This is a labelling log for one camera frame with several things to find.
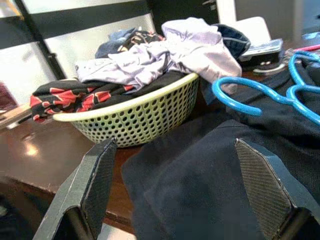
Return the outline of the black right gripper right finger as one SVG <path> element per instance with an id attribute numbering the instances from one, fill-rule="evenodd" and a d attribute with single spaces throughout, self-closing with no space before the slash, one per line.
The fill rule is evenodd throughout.
<path id="1" fill-rule="evenodd" d="M 267 240 L 318 240 L 320 206 L 282 160 L 266 148 L 238 138 L 246 195 Z"/>

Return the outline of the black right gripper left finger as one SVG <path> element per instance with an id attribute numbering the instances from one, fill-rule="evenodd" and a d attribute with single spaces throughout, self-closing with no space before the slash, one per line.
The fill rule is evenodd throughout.
<path id="1" fill-rule="evenodd" d="M 96 240 L 109 201 L 117 141 L 94 145 L 56 192 L 35 240 Z"/>

